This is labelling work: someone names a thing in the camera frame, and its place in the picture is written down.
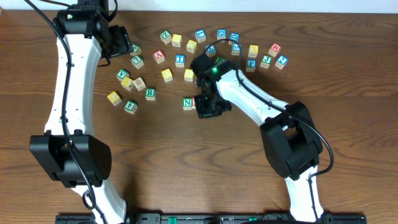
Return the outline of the green N block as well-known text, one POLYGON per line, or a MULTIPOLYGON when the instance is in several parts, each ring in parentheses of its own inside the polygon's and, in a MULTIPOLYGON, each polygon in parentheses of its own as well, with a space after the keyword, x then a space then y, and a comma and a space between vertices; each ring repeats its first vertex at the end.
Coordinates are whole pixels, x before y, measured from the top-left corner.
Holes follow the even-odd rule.
POLYGON ((184 98, 182 105, 183 105, 183 110, 192 110, 193 109, 192 98, 184 98))

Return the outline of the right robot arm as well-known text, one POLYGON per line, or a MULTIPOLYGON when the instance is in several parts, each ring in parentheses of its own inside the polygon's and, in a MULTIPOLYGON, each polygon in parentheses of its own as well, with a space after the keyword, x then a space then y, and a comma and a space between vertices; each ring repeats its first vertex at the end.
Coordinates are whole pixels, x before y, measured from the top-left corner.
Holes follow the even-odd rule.
POLYGON ((201 94, 194 97, 199 118, 220 116, 237 106, 258 126, 266 158, 285 179, 290 214, 300 222, 317 222, 323 215, 315 174, 322 152, 308 108, 297 101, 280 101, 249 81, 234 63, 215 63, 206 55, 190 68, 197 76, 201 94))

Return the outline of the red E block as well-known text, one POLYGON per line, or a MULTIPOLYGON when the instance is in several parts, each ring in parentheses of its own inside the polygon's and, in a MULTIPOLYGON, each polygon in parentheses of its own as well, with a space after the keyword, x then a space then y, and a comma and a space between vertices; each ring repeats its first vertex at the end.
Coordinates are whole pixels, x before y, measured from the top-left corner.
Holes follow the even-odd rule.
POLYGON ((195 98, 192 98, 192 109, 195 110, 196 109, 196 105, 195 105, 195 98))

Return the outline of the green R block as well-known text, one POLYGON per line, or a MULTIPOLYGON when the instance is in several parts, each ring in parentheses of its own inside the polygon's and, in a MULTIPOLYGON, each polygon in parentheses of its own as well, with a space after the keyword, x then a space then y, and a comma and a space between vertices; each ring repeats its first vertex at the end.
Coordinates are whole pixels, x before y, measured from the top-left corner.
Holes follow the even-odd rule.
POLYGON ((155 101, 155 99, 156 99, 156 89, 155 88, 146 88, 145 98, 148 101, 155 101))

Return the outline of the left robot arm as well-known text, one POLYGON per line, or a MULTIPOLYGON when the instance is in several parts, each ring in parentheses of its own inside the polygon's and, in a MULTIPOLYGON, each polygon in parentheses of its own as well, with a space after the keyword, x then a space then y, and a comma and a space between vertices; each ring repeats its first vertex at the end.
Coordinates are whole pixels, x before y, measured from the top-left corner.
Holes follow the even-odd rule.
POLYGON ((95 137, 92 118, 100 60, 132 52, 126 28, 111 23, 115 16, 107 0, 84 0, 49 20, 57 38, 57 81, 44 132, 30 138, 30 151, 47 175, 76 192, 90 211, 87 216, 61 216, 57 222, 134 222, 109 177, 111 150, 95 137))

